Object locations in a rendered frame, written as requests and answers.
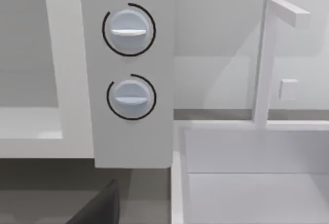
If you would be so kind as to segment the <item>tall white tap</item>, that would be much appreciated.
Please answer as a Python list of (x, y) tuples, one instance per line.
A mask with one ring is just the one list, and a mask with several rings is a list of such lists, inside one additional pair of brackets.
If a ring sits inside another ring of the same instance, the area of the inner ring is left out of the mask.
[(252, 108), (252, 121), (258, 129), (265, 129), (268, 122), (278, 21), (281, 20), (293, 28), (301, 29), (309, 27), (310, 18), (310, 12), (286, 0), (263, 2)]

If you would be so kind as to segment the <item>pale microwave oven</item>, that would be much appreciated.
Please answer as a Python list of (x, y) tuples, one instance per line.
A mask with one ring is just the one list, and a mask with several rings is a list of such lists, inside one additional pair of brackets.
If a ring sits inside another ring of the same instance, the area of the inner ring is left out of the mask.
[[(93, 159), (95, 167), (165, 169), (173, 161), (175, 0), (0, 0), (0, 158)], [(141, 12), (147, 47), (117, 51), (109, 16)], [(111, 91), (139, 80), (148, 111), (127, 118)]]

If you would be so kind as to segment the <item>white sink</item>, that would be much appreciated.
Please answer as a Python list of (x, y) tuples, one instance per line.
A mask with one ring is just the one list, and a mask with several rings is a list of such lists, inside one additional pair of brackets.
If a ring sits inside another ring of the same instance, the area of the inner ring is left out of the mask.
[(174, 122), (172, 224), (329, 224), (329, 122)]

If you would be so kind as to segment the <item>pale blue microwave knob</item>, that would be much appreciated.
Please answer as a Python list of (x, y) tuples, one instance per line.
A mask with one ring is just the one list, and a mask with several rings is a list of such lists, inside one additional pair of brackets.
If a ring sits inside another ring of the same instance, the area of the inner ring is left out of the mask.
[(151, 93), (139, 80), (124, 80), (111, 91), (111, 100), (119, 114), (127, 118), (140, 117), (148, 111)]
[(136, 54), (147, 47), (151, 27), (141, 12), (125, 9), (109, 16), (105, 23), (105, 35), (117, 51)]

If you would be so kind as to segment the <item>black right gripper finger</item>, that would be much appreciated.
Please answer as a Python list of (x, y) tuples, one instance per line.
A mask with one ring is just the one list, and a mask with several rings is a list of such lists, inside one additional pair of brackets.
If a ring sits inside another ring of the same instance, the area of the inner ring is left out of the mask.
[(110, 181), (66, 224), (119, 224), (119, 186)]

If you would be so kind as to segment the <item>small white square block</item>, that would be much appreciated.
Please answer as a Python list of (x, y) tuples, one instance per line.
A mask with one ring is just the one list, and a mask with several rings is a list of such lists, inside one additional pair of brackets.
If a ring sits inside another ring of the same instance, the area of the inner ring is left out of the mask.
[(281, 101), (294, 100), (297, 96), (299, 81), (297, 79), (282, 79), (279, 89)]

